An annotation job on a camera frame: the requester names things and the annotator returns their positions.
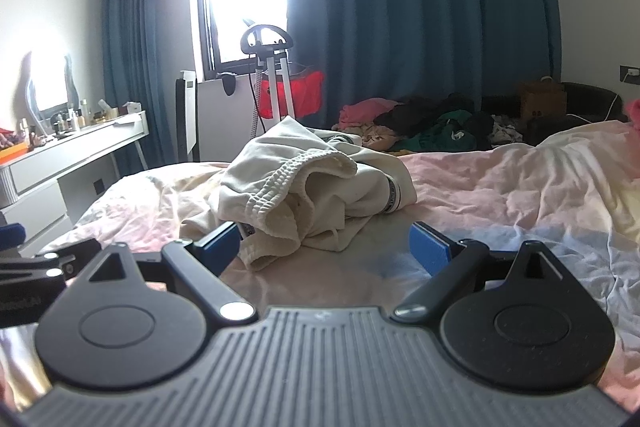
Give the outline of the cream white sweatpants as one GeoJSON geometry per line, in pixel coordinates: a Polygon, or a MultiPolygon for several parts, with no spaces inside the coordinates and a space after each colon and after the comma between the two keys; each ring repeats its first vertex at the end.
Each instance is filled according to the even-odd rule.
{"type": "Polygon", "coordinates": [[[207,187],[204,210],[183,222],[181,237],[201,239],[236,223],[239,257],[253,272],[306,249],[341,253],[373,217],[418,200],[409,169],[396,156],[291,117],[248,141],[207,187]]]}

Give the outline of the pile of mixed clothes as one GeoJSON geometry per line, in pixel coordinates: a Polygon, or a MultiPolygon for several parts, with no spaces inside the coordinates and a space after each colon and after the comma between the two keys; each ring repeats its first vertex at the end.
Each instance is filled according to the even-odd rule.
{"type": "Polygon", "coordinates": [[[487,151],[524,140],[515,96],[478,104],[461,94],[439,101],[370,98],[343,106],[333,128],[359,136],[369,149],[397,154],[487,151]]]}

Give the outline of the white vanity desk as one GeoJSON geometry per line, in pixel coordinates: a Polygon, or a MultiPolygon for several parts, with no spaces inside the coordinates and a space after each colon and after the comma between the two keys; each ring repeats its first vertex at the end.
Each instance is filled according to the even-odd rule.
{"type": "Polygon", "coordinates": [[[143,111],[74,132],[1,166],[1,222],[19,223],[29,257],[73,229],[84,211],[120,179],[115,153],[136,150],[149,133],[143,111]]]}

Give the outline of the pastel pink quilt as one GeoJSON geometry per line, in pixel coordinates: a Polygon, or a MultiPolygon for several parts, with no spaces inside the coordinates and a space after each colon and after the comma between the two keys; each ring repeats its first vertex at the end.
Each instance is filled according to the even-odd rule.
{"type": "MultiPolygon", "coordinates": [[[[264,310],[272,305],[390,308],[426,280],[409,253],[413,221],[498,251],[541,241],[570,268],[616,329],[600,387],[639,408],[639,130],[618,121],[559,132],[531,147],[399,158],[416,205],[375,216],[341,253],[303,248],[259,271],[235,259],[222,280],[264,310]]],[[[177,164],[113,184],[75,228],[46,248],[94,237],[159,251],[219,225],[213,208],[224,163],[177,164]]],[[[1,330],[1,400],[28,407],[49,388],[32,347],[35,325],[1,330]]]]}

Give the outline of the cosmetics on desk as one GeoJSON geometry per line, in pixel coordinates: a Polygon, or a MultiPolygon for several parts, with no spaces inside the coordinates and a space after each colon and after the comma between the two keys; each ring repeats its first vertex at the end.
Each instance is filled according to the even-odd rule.
{"type": "Polygon", "coordinates": [[[28,106],[30,120],[22,118],[18,129],[30,143],[31,148],[39,148],[45,144],[79,134],[92,126],[109,122],[117,125],[134,124],[144,121],[145,114],[138,102],[128,102],[124,106],[110,106],[103,99],[99,100],[99,109],[91,112],[86,99],[79,106],[72,102],[39,109],[35,102],[28,106]]]}

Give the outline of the vanity mirror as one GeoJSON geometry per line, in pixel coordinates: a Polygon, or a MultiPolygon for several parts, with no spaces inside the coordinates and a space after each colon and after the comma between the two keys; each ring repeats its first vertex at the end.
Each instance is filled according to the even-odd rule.
{"type": "Polygon", "coordinates": [[[74,83],[72,58],[62,52],[34,50],[21,63],[12,109],[18,120],[26,118],[43,135],[53,135],[58,115],[76,109],[79,95],[74,83]]]}

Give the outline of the black sofa bench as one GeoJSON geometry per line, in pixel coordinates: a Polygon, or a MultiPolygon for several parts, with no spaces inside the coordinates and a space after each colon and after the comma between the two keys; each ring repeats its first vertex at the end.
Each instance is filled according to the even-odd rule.
{"type": "Polygon", "coordinates": [[[607,121],[628,122],[623,100],[614,91],[578,83],[562,84],[567,93],[564,116],[539,117],[525,123],[521,119],[519,94],[484,97],[482,110],[492,115],[511,118],[524,142],[531,146],[536,146],[557,132],[582,125],[607,121]]]}

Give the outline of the pink towel blanket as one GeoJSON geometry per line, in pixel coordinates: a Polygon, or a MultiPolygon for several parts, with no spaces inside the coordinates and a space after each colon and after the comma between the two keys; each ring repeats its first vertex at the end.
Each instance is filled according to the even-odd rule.
{"type": "Polygon", "coordinates": [[[640,130],[640,99],[634,99],[627,103],[625,112],[634,129],[640,130]]]}

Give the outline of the red garment on steamer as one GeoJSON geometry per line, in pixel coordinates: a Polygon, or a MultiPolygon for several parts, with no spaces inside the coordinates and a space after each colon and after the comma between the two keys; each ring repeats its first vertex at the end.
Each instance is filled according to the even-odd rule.
{"type": "MultiPolygon", "coordinates": [[[[291,80],[294,117],[302,118],[316,114],[322,106],[322,84],[324,76],[320,71],[310,72],[291,80]]],[[[259,84],[258,114],[262,118],[272,118],[269,80],[259,84]]]]}

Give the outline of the garment steamer stand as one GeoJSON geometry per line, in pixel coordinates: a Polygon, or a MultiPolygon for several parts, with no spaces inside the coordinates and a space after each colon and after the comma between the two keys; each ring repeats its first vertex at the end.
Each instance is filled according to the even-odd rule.
{"type": "Polygon", "coordinates": [[[272,24],[258,24],[253,20],[245,20],[247,30],[241,37],[240,46],[243,54],[254,59],[254,73],[248,74],[250,90],[254,101],[252,130],[250,138],[258,136],[258,127],[267,130],[265,117],[260,114],[258,90],[262,86],[264,74],[267,74],[267,95],[271,108],[271,119],[280,122],[284,113],[280,109],[278,87],[283,87],[286,115],[296,118],[290,67],[288,66],[288,50],[294,46],[292,36],[283,28],[272,24]]]}

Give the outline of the teal blue curtain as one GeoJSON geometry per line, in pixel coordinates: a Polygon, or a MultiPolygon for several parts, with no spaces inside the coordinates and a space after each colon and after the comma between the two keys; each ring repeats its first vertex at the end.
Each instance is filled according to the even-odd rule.
{"type": "Polygon", "coordinates": [[[314,127],[367,98],[480,101],[562,68],[558,0],[288,0],[288,30],[324,75],[314,127]]]}

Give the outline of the left teal curtain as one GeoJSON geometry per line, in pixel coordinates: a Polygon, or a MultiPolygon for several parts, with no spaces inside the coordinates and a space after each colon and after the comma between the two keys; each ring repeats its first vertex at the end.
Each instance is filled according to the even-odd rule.
{"type": "Polygon", "coordinates": [[[150,167],[177,161],[175,81],[198,67],[191,0],[102,0],[103,77],[107,101],[138,102],[149,133],[150,167]]]}

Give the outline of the wall power outlet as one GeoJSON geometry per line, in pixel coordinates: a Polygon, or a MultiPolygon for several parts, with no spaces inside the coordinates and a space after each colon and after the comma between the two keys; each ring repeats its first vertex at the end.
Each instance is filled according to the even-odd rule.
{"type": "Polygon", "coordinates": [[[640,69],[635,66],[620,66],[620,82],[623,84],[640,85],[640,69]]]}

